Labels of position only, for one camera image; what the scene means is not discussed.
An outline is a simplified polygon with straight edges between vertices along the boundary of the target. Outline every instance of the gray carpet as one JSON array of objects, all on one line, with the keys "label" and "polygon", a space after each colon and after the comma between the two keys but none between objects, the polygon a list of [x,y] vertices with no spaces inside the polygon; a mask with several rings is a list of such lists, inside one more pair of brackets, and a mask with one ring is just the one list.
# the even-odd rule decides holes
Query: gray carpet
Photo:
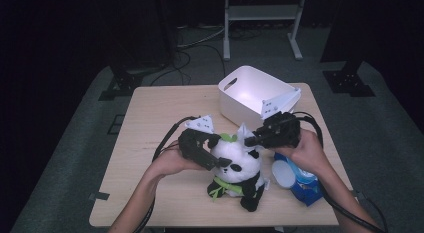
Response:
[{"label": "gray carpet", "polygon": [[[358,73],[375,97],[353,98],[332,93],[322,71],[340,69],[343,62],[319,63],[329,28],[300,29],[297,39],[304,56],[302,61],[294,60],[286,38],[288,31],[252,31],[247,33],[258,36],[231,41],[231,60],[224,62],[226,73],[251,65],[285,82],[309,84],[353,187],[381,208],[390,232],[422,232],[423,135],[388,90],[380,73],[367,63],[361,65]],[[189,43],[210,33],[184,29],[180,40]],[[222,53],[220,40],[203,44]],[[186,75],[173,72],[154,85],[211,85],[224,77],[223,62],[212,48],[195,47],[184,52],[190,55],[190,62],[181,71],[191,77],[190,82]],[[175,65],[184,65],[187,60],[187,55],[177,54]],[[150,85],[165,71],[145,77],[142,85]],[[110,69],[105,68],[87,90],[13,232],[106,231],[90,226],[88,219],[94,202],[89,198],[100,187],[117,138],[107,134],[109,126],[115,115],[125,114],[130,101],[130,97],[98,101],[111,79]],[[379,221],[373,208],[361,203]],[[289,230],[339,232],[337,227]]]}]

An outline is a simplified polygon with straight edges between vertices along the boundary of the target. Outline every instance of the basket handle hole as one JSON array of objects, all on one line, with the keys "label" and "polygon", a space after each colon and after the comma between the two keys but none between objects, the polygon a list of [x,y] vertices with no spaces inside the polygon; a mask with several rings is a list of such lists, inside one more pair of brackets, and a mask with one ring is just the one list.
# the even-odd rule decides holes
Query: basket handle hole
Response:
[{"label": "basket handle hole", "polygon": [[226,91],[228,88],[230,88],[236,82],[237,82],[237,78],[234,78],[234,80],[230,81],[226,86],[224,86],[224,91]]}]

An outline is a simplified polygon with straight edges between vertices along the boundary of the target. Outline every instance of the wooden table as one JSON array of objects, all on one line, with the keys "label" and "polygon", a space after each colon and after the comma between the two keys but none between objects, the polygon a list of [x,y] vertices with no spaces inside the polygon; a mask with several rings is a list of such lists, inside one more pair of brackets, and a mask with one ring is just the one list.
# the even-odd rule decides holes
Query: wooden table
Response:
[{"label": "wooden table", "polygon": [[[323,132],[325,152],[351,189],[311,89],[304,83],[291,85],[302,89],[296,111],[308,112],[316,118]],[[215,133],[235,134],[238,129],[237,125],[221,115],[219,89],[216,85],[137,88],[99,190],[110,196],[107,200],[96,199],[90,224],[96,227],[110,226],[127,203],[150,165],[156,147],[172,125],[186,116],[204,115],[212,116]],[[313,130],[307,123],[302,123],[302,126]],[[169,143],[176,140],[184,129],[182,124]],[[263,152],[262,172],[269,179],[272,179],[272,162],[273,152]],[[147,226],[269,227],[338,224],[332,208],[324,199],[306,207],[291,191],[279,188],[273,180],[255,212],[243,209],[239,198],[225,196],[213,202],[206,193],[212,179],[213,174],[209,171],[184,171],[164,178],[159,184],[155,208]]]}]

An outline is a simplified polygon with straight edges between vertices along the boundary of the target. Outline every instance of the stuffed panda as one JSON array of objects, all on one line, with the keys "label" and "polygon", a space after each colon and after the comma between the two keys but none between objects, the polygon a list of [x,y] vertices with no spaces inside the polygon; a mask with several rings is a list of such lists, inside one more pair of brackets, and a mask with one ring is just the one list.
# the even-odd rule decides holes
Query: stuffed panda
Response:
[{"label": "stuffed panda", "polygon": [[210,153],[216,158],[231,160],[226,167],[216,166],[212,169],[215,178],[208,186],[207,192],[214,200],[225,193],[230,196],[241,196],[240,204],[249,212],[256,211],[265,188],[265,180],[261,175],[261,146],[247,147],[244,139],[253,136],[244,124],[237,135],[221,134],[214,142]]}]

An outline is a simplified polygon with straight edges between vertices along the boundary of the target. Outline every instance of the person's arm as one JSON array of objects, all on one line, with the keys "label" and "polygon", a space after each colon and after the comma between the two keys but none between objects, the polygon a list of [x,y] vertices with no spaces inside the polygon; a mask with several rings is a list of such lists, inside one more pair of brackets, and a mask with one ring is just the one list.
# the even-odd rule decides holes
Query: person's arm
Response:
[{"label": "person's arm", "polygon": [[[296,148],[279,147],[274,150],[288,157],[301,169],[315,174],[328,192],[328,195],[344,209],[377,226],[331,166],[315,133],[302,129],[300,142]],[[343,232],[371,232],[337,210],[334,212]]]},{"label": "person's arm", "polygon": [[204,168],[193,161],[184,159],[178,146],[165,150],[147,168],[131,198],[108,232],[134,232],[147,214],[155,198],[159,181],[167,175],[176,174],[187,169],[202,170]]}]

